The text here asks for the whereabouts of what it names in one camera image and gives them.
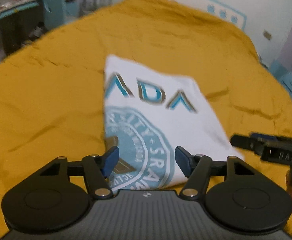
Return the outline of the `white Nevada sweatshirt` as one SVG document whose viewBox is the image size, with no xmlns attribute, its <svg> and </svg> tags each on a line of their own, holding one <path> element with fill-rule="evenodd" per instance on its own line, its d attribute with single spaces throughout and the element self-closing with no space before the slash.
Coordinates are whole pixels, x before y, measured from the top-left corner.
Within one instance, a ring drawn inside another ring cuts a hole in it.
<svg viewBox="0 0 292 240">
<path fill-rule="evenodd" d="M 109 180 L 113 191 L 182 184 L 175 148 L 216 161 L 241 157 L 190 77 L 167 75 L 115 55 L 106 58 L 104 128 L 124 163 Z"/>
</svg>

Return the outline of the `mustard yellow bed cover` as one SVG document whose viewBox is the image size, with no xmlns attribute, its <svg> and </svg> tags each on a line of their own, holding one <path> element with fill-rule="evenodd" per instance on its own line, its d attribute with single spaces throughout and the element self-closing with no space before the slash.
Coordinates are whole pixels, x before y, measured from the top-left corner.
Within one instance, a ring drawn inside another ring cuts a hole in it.
<svg viewBox="0 0 292 240">
<path fill-rule="evenodd" d="M 53 158 L 104 147 L 104 66 L 110 54 L 192 77 L 227 135 L 292 137 L 292 100 L 260 65 L 247 35 L 169 0 L 124 0 L 50 31 L 0 64 L 1 199 Z"/>
</svg>

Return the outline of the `desk with shelves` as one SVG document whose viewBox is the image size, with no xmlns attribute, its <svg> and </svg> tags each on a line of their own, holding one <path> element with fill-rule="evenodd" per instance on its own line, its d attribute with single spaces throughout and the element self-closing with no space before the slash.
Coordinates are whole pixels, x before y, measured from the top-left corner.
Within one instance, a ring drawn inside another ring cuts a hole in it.
<svg viewBox="0 0 292 240">
<path fill-rule="evenodd" d="M 0 0 L 0 62 L 45 32 L 42 0 Z"/>
</svg>

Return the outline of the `blue desk chair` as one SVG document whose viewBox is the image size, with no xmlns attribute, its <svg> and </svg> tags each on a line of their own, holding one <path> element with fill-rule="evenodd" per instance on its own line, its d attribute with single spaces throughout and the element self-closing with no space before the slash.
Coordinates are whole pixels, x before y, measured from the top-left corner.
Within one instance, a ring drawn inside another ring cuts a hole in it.
<svg viewBox="0 0 292 240">
<path fill-rule="evenodd" d="M 43 0 L 43 8 L 44 25 L 47 30 L 52 30 L 65 24 L 65 0 Z"/>
</svg>

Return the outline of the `beige wall switch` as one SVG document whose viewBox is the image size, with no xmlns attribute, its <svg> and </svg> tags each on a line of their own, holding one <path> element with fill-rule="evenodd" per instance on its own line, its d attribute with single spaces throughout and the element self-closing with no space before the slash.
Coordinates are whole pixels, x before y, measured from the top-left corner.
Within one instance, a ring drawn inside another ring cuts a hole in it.
<svg viewBox="0 0 292 240">
<path fill-rule="evenodd" d="M 263 36 L 269 41 L 272 39 L 272 35 L 266 30 L 263 31 Z"/>
</svg>

